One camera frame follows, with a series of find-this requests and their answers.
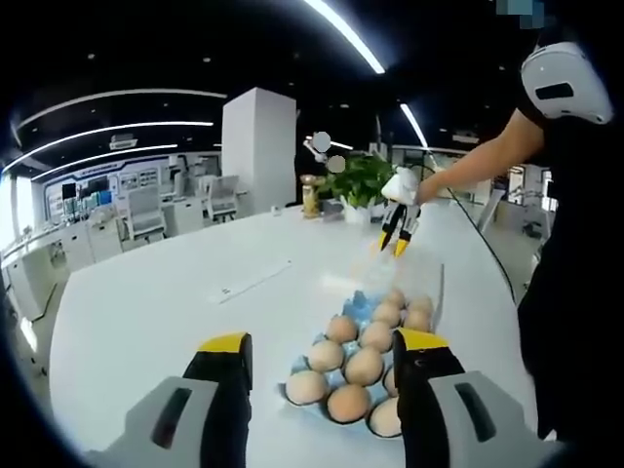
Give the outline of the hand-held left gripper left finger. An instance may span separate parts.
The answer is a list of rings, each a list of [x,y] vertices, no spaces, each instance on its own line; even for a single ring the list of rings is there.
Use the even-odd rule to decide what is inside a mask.
[[[124,430],[91,467],[244,467],[252,418],[253,340],[214,337],[181,376],[170,376],[125,416]]]

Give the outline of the person's right hand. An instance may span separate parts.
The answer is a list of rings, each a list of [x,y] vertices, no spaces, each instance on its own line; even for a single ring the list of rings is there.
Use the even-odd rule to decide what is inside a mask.
[[[445,178],[443,173],[434,173],[423,179],[419,185],[415,197],[415,202],[418,205],[423,205],[432,201],[441,190],[446,188]]]

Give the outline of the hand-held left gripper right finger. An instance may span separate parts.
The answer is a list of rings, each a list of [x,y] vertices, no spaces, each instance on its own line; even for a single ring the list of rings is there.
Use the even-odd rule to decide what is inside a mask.
[[[408,467],[546,467],[544,441],[523,407],[479,371],[466,371],[441,337],[399,328],[393,368]]]

